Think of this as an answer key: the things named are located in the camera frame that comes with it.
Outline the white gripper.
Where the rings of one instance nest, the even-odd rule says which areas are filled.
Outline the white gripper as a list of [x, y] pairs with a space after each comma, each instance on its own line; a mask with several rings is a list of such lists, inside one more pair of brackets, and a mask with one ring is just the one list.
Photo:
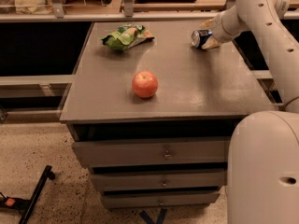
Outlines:
[[203, 22], [201, 29], [210, 29], [212, 35], [205, 36], [201, 49], [215, 49], [238, 37], [241, 33], [240, 20], [235, 11], [223, 11], [212, 20]]

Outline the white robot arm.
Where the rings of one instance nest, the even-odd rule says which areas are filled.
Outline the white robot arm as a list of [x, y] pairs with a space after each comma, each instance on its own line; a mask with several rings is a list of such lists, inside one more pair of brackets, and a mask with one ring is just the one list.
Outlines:
[[253, 33], [284, 104], [248, 115], [228, 151], [227, 224], [299, 224], [299, 44], [281, 23], [289, 0], [235, 0], [205, 23], [201, 49]]

